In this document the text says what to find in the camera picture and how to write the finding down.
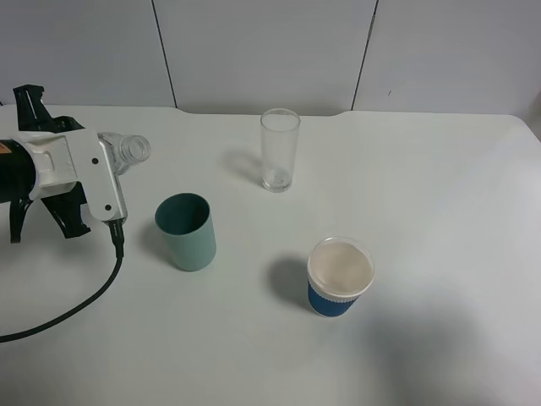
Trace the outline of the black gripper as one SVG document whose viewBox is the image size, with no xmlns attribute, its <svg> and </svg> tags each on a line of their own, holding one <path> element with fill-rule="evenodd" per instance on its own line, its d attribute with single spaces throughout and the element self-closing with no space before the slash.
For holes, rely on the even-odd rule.
<svg viewBox="0 0 541 406">
<path fill-rule="evenodd" d="M 53 131 L 53 118 L 42 102 L 44 87 L 22 85 L 13 88 L 20 131 Z M 25 215 L 33 200 L 30 191 L 36 184 L 36 171 L 29 153 L 15 140 L 8 141 L 8 203 L 11 243 L 21 241 Z M 68 192 L 41 198 L 42 203 L 60 227 L 64 238 L 86 235 L 91 229 L 84 224 L 81 206 L 86 203 L 79 182 Z"/>
</svg>

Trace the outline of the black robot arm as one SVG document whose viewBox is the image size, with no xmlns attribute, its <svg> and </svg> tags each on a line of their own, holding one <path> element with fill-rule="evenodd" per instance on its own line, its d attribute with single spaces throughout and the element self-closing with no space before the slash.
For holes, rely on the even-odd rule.
<svg viewBox="0 0 541 406">
<path fill-rule="evenodd" d="M 63 133 L 82 129 L 70 116 L 52 117 L 42 102 L 44 88 L 40 85 L 22 85 L 13 89 L 18 126 L 20 130 Z M 10 204 L 10 242 L 21 241 L 25 215 L 33 200 L 31 189 L 37 185 L 36 165 L 29 152 L 15 140 L 1 141 L 1 202 Z M 83 223 L 80 207 L 86 202 L 81 183 L 67 192 L 41 200 L 67 239 L 90 232 Z"/>
</svg>

